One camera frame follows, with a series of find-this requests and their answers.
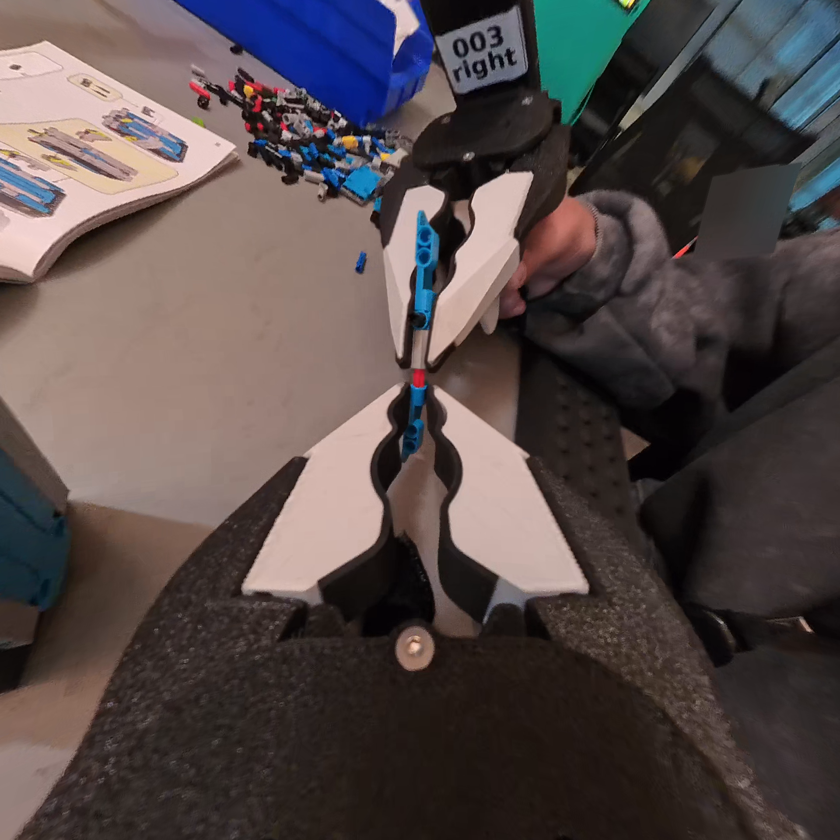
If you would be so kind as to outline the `instruction booklet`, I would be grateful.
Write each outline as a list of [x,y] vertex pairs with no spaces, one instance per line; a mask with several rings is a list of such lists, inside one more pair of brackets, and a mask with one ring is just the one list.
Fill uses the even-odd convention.
[[1,280],[40,280],[80,236],[203,184],[234,143],[50,42],[1,53]]

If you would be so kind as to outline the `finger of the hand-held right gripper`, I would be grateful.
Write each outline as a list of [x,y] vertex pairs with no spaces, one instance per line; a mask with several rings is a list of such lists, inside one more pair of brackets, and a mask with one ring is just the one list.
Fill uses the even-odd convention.
[[438,368],[477,324],[485,334],[495,332],[499,296],[520,261],[515,229],[532,180],[530,171],[507,172],[480,186],[470,198],[471,229],[455,252],[453,274],[434,308],[427,346],[430,369]]
[[402,368],[408,366],[408,314],[413,306],[417,215],[423,211],[432,219],[441,209],[442,192],[431,185],[412,186],[404,193],[382,197],[381,244],[388,319],[395,359]]

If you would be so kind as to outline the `grey desk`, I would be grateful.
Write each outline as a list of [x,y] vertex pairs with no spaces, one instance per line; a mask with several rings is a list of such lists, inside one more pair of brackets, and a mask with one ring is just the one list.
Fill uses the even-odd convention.
[[282,702],[316,697],[283,665],[370,652],[280,639],[287,605],[239,599],[230,574],[277,515],[278,470],[400,376],[378,235],[249,159],[233,106],[200,117],[239,163],[2,286],[2,397],[72,530],[65,593],[2,694],[2,838],[66,770],[106,794],[92,817],[117,824],[94,838],[130,816],[152,838],[293,838],[270,764]]

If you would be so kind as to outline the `small blue connector brick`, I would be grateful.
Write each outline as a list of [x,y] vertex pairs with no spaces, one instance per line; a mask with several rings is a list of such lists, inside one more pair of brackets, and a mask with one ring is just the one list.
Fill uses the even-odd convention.
[[414,456],[424,441],[425,424],[423,412],[426,403],[427,388],[411,385],[409,388],[409,403],[406,427],[402,435],[401,459],[407,462]]

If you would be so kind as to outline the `black blue brick model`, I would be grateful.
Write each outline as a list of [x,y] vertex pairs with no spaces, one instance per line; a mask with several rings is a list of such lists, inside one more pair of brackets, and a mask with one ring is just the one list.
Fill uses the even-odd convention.
[[1,692],[17,688],[67,578],[69,491],[1,401]]

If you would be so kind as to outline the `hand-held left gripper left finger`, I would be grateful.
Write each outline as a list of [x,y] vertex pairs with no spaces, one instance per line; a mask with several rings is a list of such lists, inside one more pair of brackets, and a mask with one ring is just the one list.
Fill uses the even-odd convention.
[[401,468],[407,384],[394,385],[303,456],[290,493],[244,579],[273,595],[364,612],[396,576],[387,490]]

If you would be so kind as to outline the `large blue brick panel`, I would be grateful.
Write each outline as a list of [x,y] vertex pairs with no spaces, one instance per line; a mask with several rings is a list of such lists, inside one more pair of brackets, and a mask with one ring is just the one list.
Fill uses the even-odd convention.
[[436,293],[434,276],[439,258],[439,235],[425,211],[416,216],[416,278],[411,324],[416,331],[431,329]]

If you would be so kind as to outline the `person's right forearm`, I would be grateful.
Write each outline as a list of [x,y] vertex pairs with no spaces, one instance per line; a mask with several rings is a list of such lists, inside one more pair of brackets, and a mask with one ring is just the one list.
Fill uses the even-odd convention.
[[674,258],[653,208],[596,191],[593,258],[531,298],[525,336],[615,403],[651,445],[684,454],[741,404],[838,340],[839,231],[768,255]]

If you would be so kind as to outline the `blue plastic bin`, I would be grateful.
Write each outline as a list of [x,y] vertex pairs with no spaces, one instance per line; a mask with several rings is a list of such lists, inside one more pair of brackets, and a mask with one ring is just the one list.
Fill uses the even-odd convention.
[[288,82],[360,126],[423,89],[434,37],[419,2],[179,1]]

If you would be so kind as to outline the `black perforated panel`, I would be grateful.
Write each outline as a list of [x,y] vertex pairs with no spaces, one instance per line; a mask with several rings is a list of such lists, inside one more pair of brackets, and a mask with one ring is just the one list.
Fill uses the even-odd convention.
[[648,441],[552,356],[521,346],[515,441],[608,518],[633,513],[627,463]]

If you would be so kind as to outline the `teal plastic panel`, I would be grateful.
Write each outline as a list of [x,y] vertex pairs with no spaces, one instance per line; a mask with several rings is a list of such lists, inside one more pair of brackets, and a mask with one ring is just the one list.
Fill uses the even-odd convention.
[[572,126],[648,1],[535,1],[533,5],[541,86],[560,102],[563,124]]

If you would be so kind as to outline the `person's right hand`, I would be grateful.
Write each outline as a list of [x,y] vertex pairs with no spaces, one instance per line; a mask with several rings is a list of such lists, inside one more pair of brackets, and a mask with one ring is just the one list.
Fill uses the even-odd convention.
[[565,197],[526,237],[517,268],[499,295],[499,318],[522,315],[531,298],[541,298],[585,266],[594,256],[598,227],[595,211]]

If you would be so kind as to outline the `pile of small bricks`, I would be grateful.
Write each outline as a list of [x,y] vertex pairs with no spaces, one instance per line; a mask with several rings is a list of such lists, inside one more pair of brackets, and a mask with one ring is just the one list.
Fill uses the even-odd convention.
[[385,187],[413,149],[397,130],[362,128],[304,88],[268,86],[241,68],[220,85],[192,65],[190,88],[204,110],[235,106],[250,136],[248,155],[279,170],[287,185],[316,185],[322,203],[344,196],[380,211]]

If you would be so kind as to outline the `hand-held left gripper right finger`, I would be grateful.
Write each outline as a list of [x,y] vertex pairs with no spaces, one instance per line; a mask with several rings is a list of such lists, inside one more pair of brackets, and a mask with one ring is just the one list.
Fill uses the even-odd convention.
[[529,453],[436,385],[427,418],[445,488],[437,568],[449,600],[470,617],[488,617],[498,605],[587,595]]

